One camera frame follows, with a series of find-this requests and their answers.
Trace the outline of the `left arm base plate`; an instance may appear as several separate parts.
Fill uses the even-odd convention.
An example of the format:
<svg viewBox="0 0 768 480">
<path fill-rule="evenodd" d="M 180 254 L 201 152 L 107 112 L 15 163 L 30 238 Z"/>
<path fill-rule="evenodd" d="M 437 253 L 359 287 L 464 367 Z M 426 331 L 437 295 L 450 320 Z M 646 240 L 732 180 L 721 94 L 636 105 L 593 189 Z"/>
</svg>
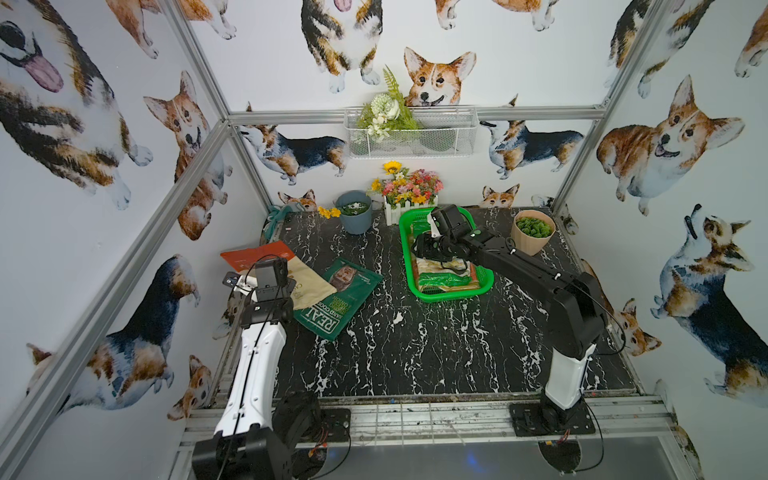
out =
<svg viewBox="0 0 768 480">
<path fill-rule="evenodd" d="M 348 408 L 305 409 L 290 426 L 287 443 L 295 447 L 299 443 L 345 442 L 350 439 L 350 426 Z"/>
</svg>

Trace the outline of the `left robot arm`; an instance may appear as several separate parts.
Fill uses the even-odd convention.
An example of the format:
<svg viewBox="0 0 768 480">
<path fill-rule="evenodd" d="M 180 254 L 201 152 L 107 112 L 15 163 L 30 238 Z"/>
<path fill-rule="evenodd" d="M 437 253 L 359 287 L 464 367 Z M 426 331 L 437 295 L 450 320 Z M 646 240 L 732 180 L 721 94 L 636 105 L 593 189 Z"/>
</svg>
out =
<svg viewBox="0 0 768 480">
<path fill-rule="evenodd" d="M 286 259 L 267 255 L 242 275 L 229 273 L 225 284 L 244 295 L 240 359 L 213 437 L 195 444 L 192 472 L 197 479 L 293 479 L 297 444 L 321 428 L 319 401 L 309 392 L 273 406 L 296 282 Z"/>
</svg>

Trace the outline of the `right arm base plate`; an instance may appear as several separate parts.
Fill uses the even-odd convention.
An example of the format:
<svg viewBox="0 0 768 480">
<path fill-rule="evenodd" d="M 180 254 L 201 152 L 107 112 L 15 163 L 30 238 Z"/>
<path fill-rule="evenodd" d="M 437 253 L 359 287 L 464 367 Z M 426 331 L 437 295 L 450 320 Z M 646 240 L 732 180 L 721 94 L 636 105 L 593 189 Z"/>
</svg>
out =
<svg viewBox="0 0 768 480">
<path fill-rule="evenodd" d="M 518 437 L 591 435 L 597 432 L 595 422 L 584 401 L 562 410 L 544 403 L 510 404 L 512 428 Z"/>
</svg>

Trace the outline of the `green white Cimba cassava bag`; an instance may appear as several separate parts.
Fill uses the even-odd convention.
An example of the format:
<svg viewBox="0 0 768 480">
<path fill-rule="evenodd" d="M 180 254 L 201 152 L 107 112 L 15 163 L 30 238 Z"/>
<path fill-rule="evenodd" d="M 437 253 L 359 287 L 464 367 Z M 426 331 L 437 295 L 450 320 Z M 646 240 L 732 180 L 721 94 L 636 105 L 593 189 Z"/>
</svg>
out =
<svg viewBox="0 0 768 480">
<path fill-rule="evenodd" d="M 468 264 L 466 261 L 454 258 L 449 261 L 436 261 L 419 256 L 421 249 L 426 246 L 424 242 L 418 240 L 418 237 L 427 234 L 427 239 L 431 239 L 431 228 L 426 223 L 416 223 L 413 226 L 413 245 L 412 253 L 415 255 L 417 269 L 417 286 L 422 292 L 433 293 L 435 290 L 457 291 L 459 289 L 468 289 Z"/>
</svg>

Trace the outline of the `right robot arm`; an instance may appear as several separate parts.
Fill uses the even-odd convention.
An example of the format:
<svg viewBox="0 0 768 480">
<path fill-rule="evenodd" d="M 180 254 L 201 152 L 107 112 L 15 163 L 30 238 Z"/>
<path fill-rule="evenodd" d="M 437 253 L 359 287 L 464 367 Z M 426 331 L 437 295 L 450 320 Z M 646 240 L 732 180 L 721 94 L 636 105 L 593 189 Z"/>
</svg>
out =
<svg viewBox="0 0 768 480">
<path fill-rule="evenodd" d="M 413 252 L 429 260 L 461 259 L 516 283 L 548 314 L 552 361 L 540 400 L 540 418 L 561 430 L 582 400 L 590 357 L 606 327 L 597 280 L 587 273 L 549 268 L 513 241 L 474 227 L 455 205 L 427 211 L 430 230 L 416 237 Z"/>
</svg>

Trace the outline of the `red cream cassava chips bag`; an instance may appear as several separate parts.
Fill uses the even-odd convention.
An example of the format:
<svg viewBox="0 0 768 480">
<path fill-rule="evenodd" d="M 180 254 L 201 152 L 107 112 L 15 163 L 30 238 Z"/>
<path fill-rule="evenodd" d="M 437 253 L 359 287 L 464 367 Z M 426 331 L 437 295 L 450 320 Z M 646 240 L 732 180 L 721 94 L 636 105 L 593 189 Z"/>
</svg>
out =
<svg viewBox="0 0 768 480">
<path fill-rule="evenodd" d="M 336 287 L 306 265 L 283 241 L 225 251 L 220 256 L 240 274 L 245 274 L 253 264 L 279 265 L 286 281 L 295 282 L 291 291 L 295 310 L 309 308 L 337 292 Z"/>
</svg>

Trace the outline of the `yellow chips bag red label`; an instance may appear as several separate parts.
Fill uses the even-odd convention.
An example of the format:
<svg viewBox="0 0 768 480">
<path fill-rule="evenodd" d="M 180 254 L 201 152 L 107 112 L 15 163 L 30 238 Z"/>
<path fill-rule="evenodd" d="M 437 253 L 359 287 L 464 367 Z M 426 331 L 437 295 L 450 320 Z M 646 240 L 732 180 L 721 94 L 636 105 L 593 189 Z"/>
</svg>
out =
<svg viewBox="0 0 768 480">
<path fill-rule="evenodd" d="M 467 284 L 468 289 L 477 290 L 480 288 L 480 282 L 478 280 L 476 266 L 471 263 L 468 264 L 468 278 L 469 278 L 469 283 Z"/>
</svg>

